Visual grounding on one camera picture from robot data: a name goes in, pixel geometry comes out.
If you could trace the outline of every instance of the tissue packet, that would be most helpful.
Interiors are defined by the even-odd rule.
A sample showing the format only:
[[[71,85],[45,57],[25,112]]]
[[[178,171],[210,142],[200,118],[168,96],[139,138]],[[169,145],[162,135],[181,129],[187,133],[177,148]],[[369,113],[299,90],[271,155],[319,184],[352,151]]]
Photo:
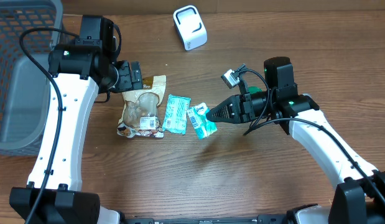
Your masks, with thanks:
[[[198,139],[204,139],[217,131],[216,124],[206,119],[208,112],[209,108],[206,103],[201,103],[187,110]]]
[[[166,106],[163,131],[168,130],[175,134],[185,134],[187,131],[187,109],[191,99],[187,97],[169,95]]]

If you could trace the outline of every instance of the light blue packet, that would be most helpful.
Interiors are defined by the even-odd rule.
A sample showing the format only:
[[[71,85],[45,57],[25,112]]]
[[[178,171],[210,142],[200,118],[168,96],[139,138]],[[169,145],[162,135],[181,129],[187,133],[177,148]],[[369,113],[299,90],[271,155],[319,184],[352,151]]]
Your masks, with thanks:
[[[185,134],[187,131],[187,109],[190,107],[190,102],[190,98],[169,95],[162,125],[163,131]]]
[[[217,131],[216,124],[206,118],[208,112],[209,108],[206,103],[201,103],[187,110],[192,126],[198,135],[198,139],[204,139]]]

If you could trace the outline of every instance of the blue-gray crate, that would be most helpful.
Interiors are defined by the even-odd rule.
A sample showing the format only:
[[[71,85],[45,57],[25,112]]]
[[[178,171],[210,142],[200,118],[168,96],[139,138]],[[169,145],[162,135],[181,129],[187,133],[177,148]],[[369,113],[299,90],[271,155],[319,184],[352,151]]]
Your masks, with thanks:
[[[0,1],[0,154],[36,155],[40,150],[50,85],[19,47],[22,32],[35,27],[63,28],[59,0]],[[24,43],[48,69],[48,54],[60,37],[39,31]]]

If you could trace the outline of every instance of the wooden table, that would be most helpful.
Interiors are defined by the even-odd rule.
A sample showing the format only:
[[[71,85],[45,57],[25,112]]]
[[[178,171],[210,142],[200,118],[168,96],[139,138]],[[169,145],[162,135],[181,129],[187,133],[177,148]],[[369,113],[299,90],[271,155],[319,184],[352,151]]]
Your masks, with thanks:
[[[204,14],[208,42],[184,51],[171,15],[113,16],[122,32],[120,60],[138,60],[144,77],[167,75],[167,95],[214,107],[238,90],[220,76],[245,63],[291,58],[300,93],[310,93],[353,149],[385,170],[385,11]],[[65,16],[78,32],[81,17]],[[264,88],[248,77],[250,85]],[[242,137],[248,124],[218,124],[199,141],[185,136],[128,140],[116,134],[121,95],[94,105],[82,159],[83,191],[127,217],[245,217],[327,206],[333,189],[310,154],[279,126]],[[0,223],[22,223],[8,204],[24,187],[35,157],[0,156]]]

